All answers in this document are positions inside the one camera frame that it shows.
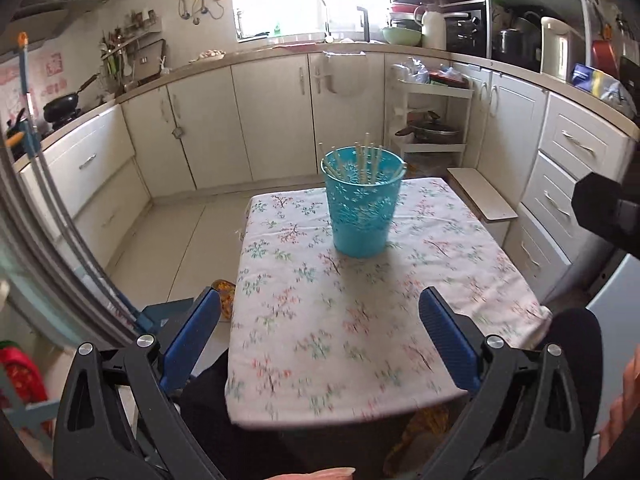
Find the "person right hand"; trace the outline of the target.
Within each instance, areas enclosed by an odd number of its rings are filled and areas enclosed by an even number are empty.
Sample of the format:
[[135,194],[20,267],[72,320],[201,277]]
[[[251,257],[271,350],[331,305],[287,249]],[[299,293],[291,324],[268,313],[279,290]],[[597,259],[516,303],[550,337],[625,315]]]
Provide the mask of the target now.
[[608,454],[615,441],[623,433],[639,406],[639,351],[626,365],[623,374],[623,393],[614,400],[610,408],[610,419],[600,432],[598,460]]

